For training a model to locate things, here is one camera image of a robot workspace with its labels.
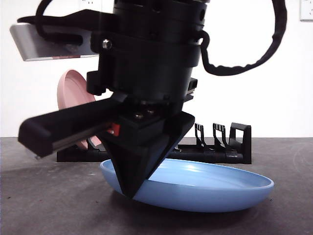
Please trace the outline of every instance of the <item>screw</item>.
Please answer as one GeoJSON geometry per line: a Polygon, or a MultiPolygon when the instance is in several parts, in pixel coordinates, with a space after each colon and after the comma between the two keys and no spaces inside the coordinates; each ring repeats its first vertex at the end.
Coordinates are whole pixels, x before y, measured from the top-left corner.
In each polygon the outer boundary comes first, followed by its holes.
{"type": "Polygon", "coordinates": [[[140,113],[135,114],[135,118],[136,119],[142,119],[143,118],[143,114],[140,114],[140,113]]]}
{"type": "Polygon", "coordinates": [[[151,114],[151,115],[155,113],[155,111],[151,110],[151,109],[148,109],[147,112],[148,112],[148,114],[151,114]]]}
{"type": "Polygon", "coordinates": [[[102,42],[102,48],[105,50],[110,50],[112,48],[112,42],[109,39],[105,39],[102,42]]]}

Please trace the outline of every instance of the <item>bolt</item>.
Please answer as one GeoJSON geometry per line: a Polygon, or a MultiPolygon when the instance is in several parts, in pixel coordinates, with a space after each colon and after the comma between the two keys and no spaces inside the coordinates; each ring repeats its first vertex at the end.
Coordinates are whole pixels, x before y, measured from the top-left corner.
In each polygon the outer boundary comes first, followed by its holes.
{"type": "Polygon", "coordinates": [[[109,39],[105,39],[102,42],[102,48],[105,50],[110,50],[112,48],[112,42],[109,39]]]}
{"type": "Polygon", "coordinates": [[[143,118],[143,114],[140,114],[140,113],[135,114],[135,118],[136,119],[142,119],[143,118]]]}

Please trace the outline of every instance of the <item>white wall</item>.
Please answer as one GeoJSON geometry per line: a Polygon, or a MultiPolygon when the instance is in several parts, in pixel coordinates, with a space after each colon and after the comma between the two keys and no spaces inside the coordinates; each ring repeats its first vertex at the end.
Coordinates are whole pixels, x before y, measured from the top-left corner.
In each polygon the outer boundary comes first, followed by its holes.
{"type": "MultiPolygon", "coordinates": [[[[21,122],[57,110],[58,79],[69,68],[84,76],[98,58],[23,62],[9,34],[17,18],[34,15],[39,0],[1,0],[1,136],[17,136],[21,122]]],[[[105,0],[111,9],[113,0],[105,0]]],[[[299,0],[286,0],[288,28],[269,62],[244,74],[216,77],[202,65],[195,99],[184,110],[211,136],[213,122],[252,125],[254,137],[313,137],[313,22],[299,20],[299,0]]],[[[55,0],[47,14],[76,11],[76,0],[55,0]]],[[[274,29],[271,0],[211,0],[205,30],[215,65],[254,63],[267,50],[274,29]]]]}

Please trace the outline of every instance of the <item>robotic arm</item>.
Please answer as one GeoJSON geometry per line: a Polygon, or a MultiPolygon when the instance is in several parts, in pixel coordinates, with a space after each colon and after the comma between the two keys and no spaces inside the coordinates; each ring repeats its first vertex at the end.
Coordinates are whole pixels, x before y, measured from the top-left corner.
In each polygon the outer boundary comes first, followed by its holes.
{"type": "Polygon", "coordinates": [[[287,23],[285,1],[272,0],[276,27],[265,55],[246,67],[215,67],[208,59],[209,35],[203,31],[207,0],[115,0],[113,14],[83,10],[65,17],[43,16],[51,1],[43,0],[36,16],[18,22],[32,25],[47,45],[60,47],[86,48],[88,34],[51,32],[48,27],[91,32],[99,70],[87,74],[87,90],[101,95],[109,89],[113,95],[28,119],[20,127],[19,142],[44,157],[96,135],[130,198],[194,124],[195,118],[182,107],[197,86],[191,72],[200,55],[211,74],[243,73],[276,52],[287,23]]]}

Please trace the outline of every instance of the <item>black cable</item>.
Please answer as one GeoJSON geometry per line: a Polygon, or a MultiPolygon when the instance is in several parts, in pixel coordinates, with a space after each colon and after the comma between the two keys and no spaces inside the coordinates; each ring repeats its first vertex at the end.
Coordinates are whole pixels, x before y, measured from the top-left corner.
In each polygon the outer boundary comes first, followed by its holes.
{"type": "Polygon", "coordinates": [[[262,65],[273,56],[273,54],[279,48],[286,31],[287,10],[285,0],[272,0],[272,2],[275,12],[275,33],[273,35],[273,42],[270,45],[269,49],[266,51],[266,53],[262,56],[262,58],[258,60],[255,64],[246,65],[245,67],[236,66],[232,68],[225,66],[215,67],[214,65],[210,64],[207,53],[207,48],[210,43],[210,36],[205,31],[200,32],[199,39],[203,38],[203,42],[201,44],[202,61],[204,68],[208,73],[217,76],[231,76],[240,74],[262,65]]]}
{"type": "Polygon", "coordinates": [[[83,37],[76,34],[66,34],[66,33],[47,33],[42,24],[43,14],[48,7],[48,5],[53,0],[42,0],[39,4],[35,16],[35,26],[38,34],[47,41],[55,43],[64,43],[64,44],[74,44],[81,45],[83,44],[83,37]]]}

